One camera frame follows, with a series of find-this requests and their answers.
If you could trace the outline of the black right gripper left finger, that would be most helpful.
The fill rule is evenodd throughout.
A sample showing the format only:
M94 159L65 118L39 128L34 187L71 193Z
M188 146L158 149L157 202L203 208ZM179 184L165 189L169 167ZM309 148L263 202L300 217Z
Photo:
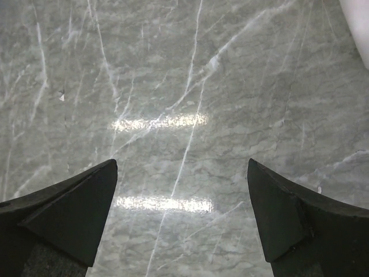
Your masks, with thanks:
M118 179L109 159L1 203L1 276L85 276L93 266Z

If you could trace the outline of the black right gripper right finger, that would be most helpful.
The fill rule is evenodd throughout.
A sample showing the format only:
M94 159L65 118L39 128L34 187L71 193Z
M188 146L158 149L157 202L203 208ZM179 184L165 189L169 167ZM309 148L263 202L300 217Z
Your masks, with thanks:
M296 184L254 159L250 200L274 276L368 276L368 210Z

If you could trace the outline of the folded white t shirt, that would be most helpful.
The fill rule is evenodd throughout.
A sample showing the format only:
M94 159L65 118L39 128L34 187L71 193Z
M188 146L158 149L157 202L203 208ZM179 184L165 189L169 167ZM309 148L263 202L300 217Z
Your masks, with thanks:
M368 0L340 0L357 50L368 69Z

